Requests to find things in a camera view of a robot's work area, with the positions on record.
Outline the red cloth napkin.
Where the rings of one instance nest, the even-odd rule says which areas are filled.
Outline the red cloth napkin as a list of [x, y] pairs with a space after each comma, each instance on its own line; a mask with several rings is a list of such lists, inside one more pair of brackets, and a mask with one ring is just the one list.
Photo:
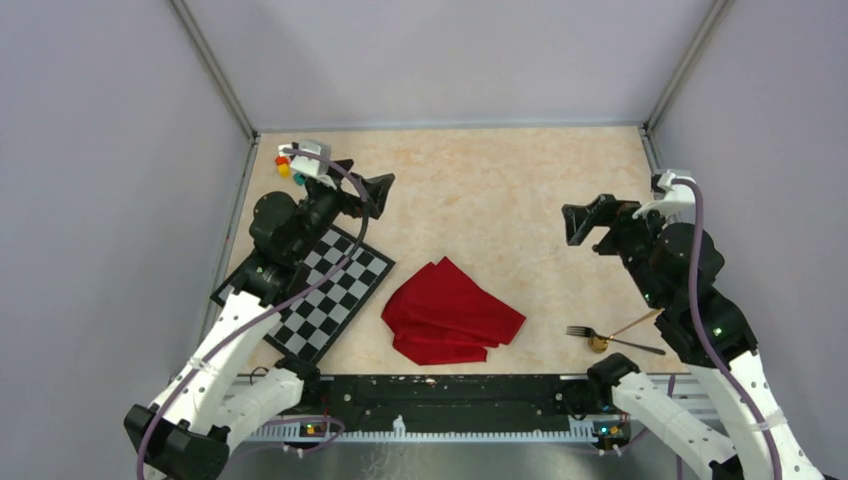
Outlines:
[[430, 262], [389, 298], [392, 346], [419, 366], [477, 363], [510, 344], [526, 316], [486, 292], [451, 259]]

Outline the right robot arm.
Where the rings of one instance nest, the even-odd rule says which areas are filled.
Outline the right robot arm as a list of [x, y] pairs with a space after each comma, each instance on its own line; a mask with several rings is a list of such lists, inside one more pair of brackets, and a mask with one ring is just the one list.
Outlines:
[[765, 376], [758, 344], [741, 309], [715, 286], [723, 256], [701, 228], [637, 201], [602, 194], [564, 205], [566, 240], [583, 243], [597, 227], [601, 256], [621, 260], [655, 326], [710, 400], [715, 429], [654, 391], [631, 360], [612, 354], [590, 368], [589, 404], [633, 415], [701, 479], [819, 479]]

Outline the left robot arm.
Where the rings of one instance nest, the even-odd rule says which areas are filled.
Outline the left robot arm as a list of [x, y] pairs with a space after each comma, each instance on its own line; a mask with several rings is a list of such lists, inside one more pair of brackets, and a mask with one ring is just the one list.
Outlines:
[[[287, 408], [308, 413], [320, 386], [286, 368], [273, 368], [247, 391], [225, 397], [255, 346], [283, 311], [340, 272], [360, 250], [370, 220], [381, 217], [396, 177], [365, 178], [350, 159], [286, 148], [290, 167], [305, 178], [301, 200], [282, 191], [254, 206], [251, 254], [228, 277], [228, 295], [207, 336], [183, 369], [149, 404], [136, 404], [124, 428], [136, 451], [139, 479], [215, 479], [231, 452]], [[313, 284], [306, 260], [340, 215], [361, 221], [352, 244]]]

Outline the dark metal fork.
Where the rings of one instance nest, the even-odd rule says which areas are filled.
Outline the dark metal fork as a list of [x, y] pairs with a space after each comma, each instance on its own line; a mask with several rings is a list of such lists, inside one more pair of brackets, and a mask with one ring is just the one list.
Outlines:
[[667, 352], [661, 348], [615, 339], [609, 336], [602, 336], [594, 329], [586, 326], [568, 326], [566, 328], [566, 334], [573, 337], [586, 338], [589, 348], [595, 353], [604, 353], [608, 349], [610, 343], [617, 343], [659, 356], [665, 356], [667, 354]]

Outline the black white checkerboard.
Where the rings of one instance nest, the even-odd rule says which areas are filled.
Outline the black white checkerboard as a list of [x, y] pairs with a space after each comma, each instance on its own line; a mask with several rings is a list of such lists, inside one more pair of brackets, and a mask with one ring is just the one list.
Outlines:
[[[304, 260], [306, 283], [315, 284], [354, 241], [354, 235], [332, 225]], [[265, 341], [284, 355], [317, 364], [394, 266], [393, 259], [363, 243], [344, 269], [282, 311], [280, 323]]]

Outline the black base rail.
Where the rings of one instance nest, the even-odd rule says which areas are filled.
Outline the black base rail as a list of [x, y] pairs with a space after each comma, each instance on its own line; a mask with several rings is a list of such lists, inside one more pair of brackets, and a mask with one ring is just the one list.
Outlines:
[[335, 375], [309, 381], [285, 415], [327, 415], [349, 433], [565, 432], [591, 416], [618, 417], [584, 376], [559, 374]]

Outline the aluminium frame right post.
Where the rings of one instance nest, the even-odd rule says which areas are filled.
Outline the aluminium frame right post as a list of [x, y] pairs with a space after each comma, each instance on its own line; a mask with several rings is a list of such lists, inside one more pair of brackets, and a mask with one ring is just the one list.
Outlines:
[[646, 136], [650, 137], [657, 131], [668, 109], [683, 88], [686, 79], [706, 50], [715, 31], [734, 4], [735, 1], [733, 0], [714, 0], [710, 2], [709, 8], [674, 68], [672, 76], [663, 88], [647, 120], [643, 123]]

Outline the aluminium frame post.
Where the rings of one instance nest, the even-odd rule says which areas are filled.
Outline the aluminium frame post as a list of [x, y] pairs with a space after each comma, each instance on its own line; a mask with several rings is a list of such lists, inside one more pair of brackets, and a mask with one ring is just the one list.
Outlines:
[[257, 136], [257, 131], [249, 120], [242, 102], [239, 100], [235, 89], [203, 33], [201, 25], [193, 14], [189, 3], [185, 0], [167, 0], [166, 3], [172, 9], [175, 18], [184, 31], [189, 44], [214, 86], [220, 100], [223, 102], [225, 109], [240, 132], [249, 141], [253, 141]]
[[646, 136], [650, 137], [657, 131], [668, 109], [683, 88], [686, 79], [706, 50], [715, 31], [734, 4], [735, 1], [733, 0], [714, 0], [710, 2], [709, 8], [674, 68], [672, 76], [663, 88], [647, 120], [643, 123]]

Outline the aluminium frame left post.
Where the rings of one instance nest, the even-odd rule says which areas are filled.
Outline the aluminium frame left post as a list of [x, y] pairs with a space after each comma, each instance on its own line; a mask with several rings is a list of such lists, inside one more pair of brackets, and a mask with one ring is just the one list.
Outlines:
[[223, 102], [225, 109], [240, 132], [249, 141], [253, 141], [257, 136], [257, 131], [249, 120], [242, 102], [239, 100], [235, 89], [203, 33], [201, 25], [193, 14], [189, 3], [185, 0], [167, 0], [166, 3], [172, 9], [175, 18], [184, 31], [189, 44], [214, 86], [220, 100]]

